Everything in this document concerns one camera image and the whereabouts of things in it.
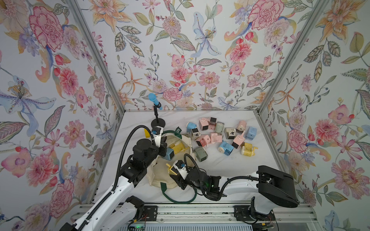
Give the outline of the blue cube pencil sharpener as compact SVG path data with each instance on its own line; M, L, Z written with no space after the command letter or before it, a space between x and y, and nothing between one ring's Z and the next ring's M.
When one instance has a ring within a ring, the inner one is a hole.
M257 128L253 126L249 126L245 138L248 140L253 140L257 135Z

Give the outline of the large pink pencil sharpener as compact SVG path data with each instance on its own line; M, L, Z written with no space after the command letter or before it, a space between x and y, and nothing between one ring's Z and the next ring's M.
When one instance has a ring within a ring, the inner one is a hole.
M201 131L206 131L209 128L209 121L207 118L202 117L199 119L199 127Z

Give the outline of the light blue pencil sharpener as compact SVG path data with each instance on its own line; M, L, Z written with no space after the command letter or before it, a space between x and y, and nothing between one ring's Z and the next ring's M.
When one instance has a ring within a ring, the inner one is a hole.
M192 129L197 129L197 125L192 122L187 123L187 132L190 133Z

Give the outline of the pale green cube sharpener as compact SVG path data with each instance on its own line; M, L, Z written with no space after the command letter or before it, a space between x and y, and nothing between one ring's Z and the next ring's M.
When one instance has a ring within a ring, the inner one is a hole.
M191 129L190 135L192 140L196 140L200 137L201 133L198 128L194 128Z

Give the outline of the cream green tote bag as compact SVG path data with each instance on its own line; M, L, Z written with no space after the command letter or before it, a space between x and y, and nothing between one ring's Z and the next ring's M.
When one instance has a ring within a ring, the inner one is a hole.
M170 147L170 145L176 141L182 141L186 146L187 149L183 152L178 153L177 155L174 154L174 157L171 161L165 160L163 157L159 156L156 160L152 162L152 164L148 168L147 178L149 181L150 186L158 187L161 189L162 195L170 202L178 205L186 205L192 203L197 195L198 191L194 189L194 196L192 199L188 201L176 201L172 198L170 198L166 191L168 189L174 189L179 188L179 186L176 184L176 182L170 177L168 173L168 167L166 166L166 163L173 166L174 162L177 160L183 160L185 158L185 155L189 155L191 157L195 157L193 154L193 148L191 139L186 134L181 134L181 129L177 128L176 130L165 130L162 134L162 138L167 138L167 148Z

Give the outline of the mint green pencil sharpener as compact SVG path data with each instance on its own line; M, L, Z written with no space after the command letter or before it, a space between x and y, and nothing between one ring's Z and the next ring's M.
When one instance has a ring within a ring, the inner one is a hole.
M216 133L222 133L223 129L225 127L225 124L223 122L218 121L215 125L215 132Z

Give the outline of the blue lever pencil sharpener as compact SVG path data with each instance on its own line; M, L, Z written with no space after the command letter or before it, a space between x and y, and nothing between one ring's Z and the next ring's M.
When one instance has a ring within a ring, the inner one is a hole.
M174 157L174 150L171 148L166 149L166 154L163 157L165 160L171 161Z

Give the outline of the sage green cube sharpener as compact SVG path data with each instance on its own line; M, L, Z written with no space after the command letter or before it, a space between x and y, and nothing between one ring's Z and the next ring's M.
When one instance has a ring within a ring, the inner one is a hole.
M208 158L208 154L203 147L194 149L194 154L199 162L203 162Z

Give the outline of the small pink pencil sharpener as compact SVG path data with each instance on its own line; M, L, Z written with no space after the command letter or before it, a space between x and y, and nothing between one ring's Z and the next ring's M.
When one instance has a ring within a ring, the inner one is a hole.
M208 129L214 131L217 124L217 119L215 117L209 117L208 124Z

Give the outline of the cream pencil sharpener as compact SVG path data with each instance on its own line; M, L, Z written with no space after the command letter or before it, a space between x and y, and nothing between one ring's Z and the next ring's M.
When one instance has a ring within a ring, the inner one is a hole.
M225 138L227 140L233 140L237 136L237 132L235 128L227 127L224 129Z

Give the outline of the pink square pencil sharpener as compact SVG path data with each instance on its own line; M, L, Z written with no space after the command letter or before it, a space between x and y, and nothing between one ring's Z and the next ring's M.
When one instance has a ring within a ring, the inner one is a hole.
M211 138L209 135L200 135L196 139L196 143L199 147L205 147L208 146L211 143Z

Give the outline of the yellow crank pencil sharpener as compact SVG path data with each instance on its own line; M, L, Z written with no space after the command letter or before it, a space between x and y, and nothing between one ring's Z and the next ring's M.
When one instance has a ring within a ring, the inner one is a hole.
M255 151L258 150L258 147L253 146L250 143L244 143L241 147L241 155L247 156L247 157L253 157L255 156Z

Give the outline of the blue round-front pencil sharpener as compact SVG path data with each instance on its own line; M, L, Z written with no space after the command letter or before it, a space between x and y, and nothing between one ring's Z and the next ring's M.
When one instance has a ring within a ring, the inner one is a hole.
M218 151L226 156L229 156L233 150L234 147L226 141L222 141L218 147Z

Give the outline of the pink round pencil sharpener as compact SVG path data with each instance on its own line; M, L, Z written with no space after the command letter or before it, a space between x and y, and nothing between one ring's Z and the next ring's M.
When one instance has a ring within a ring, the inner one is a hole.
M237 125L236 132L242 134L246 130L246 127L247 127L246 121L240 120Z

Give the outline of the pink lever pencil sharpener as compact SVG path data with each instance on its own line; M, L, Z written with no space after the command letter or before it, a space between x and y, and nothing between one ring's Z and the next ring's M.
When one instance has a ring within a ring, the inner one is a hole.
M244 141L245 141L245 137L244 137L244 134L245 134L245 131L239 135L237 135L234 140L233 140L233 143L232 143L232 146L235 148L235 149L239 149L240 147L242 147Z

